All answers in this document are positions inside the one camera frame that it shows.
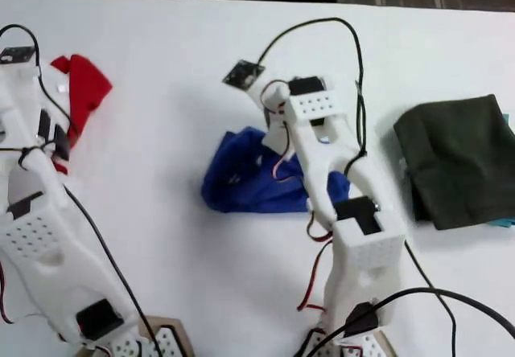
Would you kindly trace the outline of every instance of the white table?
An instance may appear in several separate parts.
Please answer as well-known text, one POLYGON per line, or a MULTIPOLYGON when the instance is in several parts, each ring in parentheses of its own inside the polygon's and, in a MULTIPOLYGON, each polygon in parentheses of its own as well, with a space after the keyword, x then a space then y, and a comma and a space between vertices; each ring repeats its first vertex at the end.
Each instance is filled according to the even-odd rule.
MULTIPOLYGON (((417 103, 490 92, 515 115, 513 14, 202 0, 0 0, 0 7, 0 24, 30 27, 47 60, 81 53, 112 80, 114 90, 72 152, 71 173, 143 309, 180 318, 200 356, 292 355, 318 315, 295 311, 319 250, 305 235, 306 215, 223 215, 200 198, 224 132, 264 128, 250 99, 220 82, 238 59, 256 60, 290 25, 340 16, 362 43, 369 131, 383 136, 417 103)), ((288 35, 266 65, 286 78, 330 75, 353 117, 356 54, 343 27, 288 35)), ((377 138, 370 141, 381 158, 377 138)), ((410 226, 437 286, 515 322, 513 230, 410 226)), ((330 265, 327 254, 314 302, 322 302, 330 265)), ((6 268, 7 310, 30 313, 15 271, 6 268)), ((402 279, 405 287, 423 285, 407 256, 402 279)), ((513 353, 513 340, 495 322, 455 302, 451 308, 459 356, 513 353)), ((450 355, 451 324, 434 297, 403 299, 385 331, 401 356, 450 355)), ((1 325, 0 348, 2 355, 67 350, 40 318, 1 325)))

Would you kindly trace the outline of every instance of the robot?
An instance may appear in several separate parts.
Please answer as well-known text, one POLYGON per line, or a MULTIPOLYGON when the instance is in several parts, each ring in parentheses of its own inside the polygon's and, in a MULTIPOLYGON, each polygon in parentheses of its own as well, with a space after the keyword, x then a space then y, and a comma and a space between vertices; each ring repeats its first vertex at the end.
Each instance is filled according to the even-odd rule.
MULTIPOLYGON (((400 289, 404 224, 392 210, 373 160, 360 154, 330 79, 280 80, 242 60, 224 82, 247 92, 264 111, 269 130, 263 144, 282 155, 282 160, 295 153, 299 158, 307 210, 332 238, 332 270, 324 290, 325 311, 317 326, 319 333, 330 334, 400 289), (332 171, 344 173, 363 195, 333 203, 327 191, 332 171)), ((359 321, 323 355, 340 356, 348 338, 367 338, 389 323, 393 311, 394 306, 385 307, 359 321)), ((315 332, 308 338, 299 357, 307 355, 319 336, 315 332)))
MULTIPOLYGON (((372 160, 355 159, 360 147, 329 79, 285 82, 259 65, 241 61, 225 83, 245 90, 265 111, 269 130, 263 144, 284 159, 298 155, 308 210, 332 237, 333 265, 319 324, 328 334, 399 290, 402 223, 372 160), (363 196, 333 204, 327 179, 334 170, 344 172, 363 196)), ((123 288, 126 282, 119 270, 115 264, 110 268, 77 235, 76 228, 91 218, 63 185, 52 162, 56 157, 67 160, 69 154, 65 87, 63 76, 40 63, 36 41, 33 48, 11 47, 0 55, 0 248, 16 266, 32 301, 67 343, 109 347, 115 356, 187 355, 173 328, 162 328, 151 341, 139 334, 140 309, 134 308, 130 290, 123 288), (42 72, 51 90, 43 86, 42 72), (167 338, 174 342, 167 344, 167 338)), ((340 356, 345 339, 386 325, 392 311, 388 306, 358 322, 327 346, 327 355, 340 356)), ((313 333, 298 355, 306 355, 315 339, 313 333)))
POLYGON ((138 315, 134 295, 52 161, 68 160, 70 150, 68 78, 39 60, 28 29, 9 25, 0 35, 13 27, 26 30, 35 46, 8 47, 0 55, 0 249, 65 342, 114 356, 192 355, 178 324, 150 331, 152 340, 140 335, 144 315, 138 315), (78 235, 86 220, 113 267, 78 235))

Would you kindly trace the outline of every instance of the red wire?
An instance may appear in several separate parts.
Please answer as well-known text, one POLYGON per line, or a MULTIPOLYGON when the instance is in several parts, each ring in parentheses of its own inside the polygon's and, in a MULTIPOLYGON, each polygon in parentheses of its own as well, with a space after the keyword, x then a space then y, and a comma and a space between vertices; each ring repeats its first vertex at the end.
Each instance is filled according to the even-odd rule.
POLYGON ((326 240, 329 240, 331 239, 332 237, 332 232, 328 232, 327 234, 325 235, 322 235, 322 236, 313 236, 311 234, 311 227, 313 227, 313 223, 315 222, 315 213, 312 212, 311 213, 311 218, 309 219, 309 222, 307 222, 307 226, 306 226, 306 233, 307 235, 312 238, 315 242, 325 242, 326 240))
POLYGON ((97 346, 95 346, 95 349, 98 349, 99 351, 103 351, 105 353, 105 355, 107 355, 108 357, 112 356, 111 351, 107 347, 101 347, 100 345, 97 345, 97 346))
POLYGON ((301 311, 305 307, 307 307, 307 301, 309 300, 309 297, 311 296, 311 291, 313 290, 313 285, 315 284, 315 278, 316 278, 316 270, 319 266, 320 257, 322 256, 323 251, 326 249, 326 247, 332 243, 332 240, 329 240, 323 247, 320 249, 318 255, 315 258, 315 263, 313 264, 313 269, 311 270, 311 278, 309 280, 309 284, 307 285, 306 293, 304 294, 303 301, 300 302, 300 305, 297 306, 297 311, 301 311))
POLYGON ((8 323, 9 325, 14 324, 13 321, 7 317, 6 310, 3 305, 3 296, 6 292, 6 275, 3 272, 2 262, 0 262, 0 315, 2 316, 2 319, 5 323, 8 323))
MULTIPOLYGON (((277 83, 281 83, 281 84, 286 84, 288 85, 288 83, 285 81, 285 80, 272 80, 271 82, 269 82, 268 84, 265 85, 265 87, 261 90, 261 94, 259 95, 259 100, 261 102, 261 104, 263 105, 263 108, 265 108, 266 110, 268 110, 270 113, 272 114, 276 114, 277 112, 275 112, 274 110, 272 109, 268 109, 265 105, 265 102, 263 102, 263 94, 265 94, 266 90, 272 85, 272 84, 277 84, 277 83)), ((281 103, 279 104, 278 108, 281 108, 281 106, 283 106, 284 103, 281 103)))
POLYGON ((285 121, 283 122, 283 126, 286 131, 286 147, 284 148, 284 152, 282 153, 281 158, 275 163, 274 167, 272 168, 272 178, 274 178, 274 180, 277 183, 284 183, 295 178, 293 175, 286 176, 285 178, 277 178, 277 171, 281 164, 286 160, 286 155, 288 154, 288 150, 290 150, 290 132, 288 131, 288 125, 285 121))
POLYGON ((325 307, 323 306, 318 306, 318 305, 313 305, 312 303, 308 303, 307 305, 304 306, 306 309, 316 309, 316 310, 322 310, 322 311, 325 311, 325 307))
POLYGON ((359 355, 358 357, 363 357, 363 348, 362 347, 358 347, 357 345, 344 345, 342 346, 344 349, 351 349, 353 351, 359 351, 359 355))

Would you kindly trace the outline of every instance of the red cloth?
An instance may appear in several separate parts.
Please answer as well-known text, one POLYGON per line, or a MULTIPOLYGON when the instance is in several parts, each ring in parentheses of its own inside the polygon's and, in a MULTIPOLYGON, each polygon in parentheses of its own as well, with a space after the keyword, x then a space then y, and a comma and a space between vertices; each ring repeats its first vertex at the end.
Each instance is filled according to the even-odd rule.
MULTIPOLYGON (((58 57, 51 62, 51 66, 61 70, 70 77, 70 118, 82 134, 89 114, 98 108, 104 97, 111 91, 113 85, 93 63, 82 55, 74 54, 70 59, 65 56, 58 57)), ((79 139, 74 129, 68 128, 70 146, 73 147, 79 139)), ((65 174, 65 166, 55 162, 54 166, 59 172, 65 174)))

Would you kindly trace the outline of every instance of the dark green cloth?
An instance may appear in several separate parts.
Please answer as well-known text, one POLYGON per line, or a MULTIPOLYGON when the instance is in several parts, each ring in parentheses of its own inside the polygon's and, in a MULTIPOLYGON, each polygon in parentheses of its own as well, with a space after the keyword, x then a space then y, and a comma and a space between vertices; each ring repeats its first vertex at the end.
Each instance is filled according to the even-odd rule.
POLYGON ((494 95, 416 106, 394 129, 418 220, 444 230, 515 216, 515 135, 494 95))

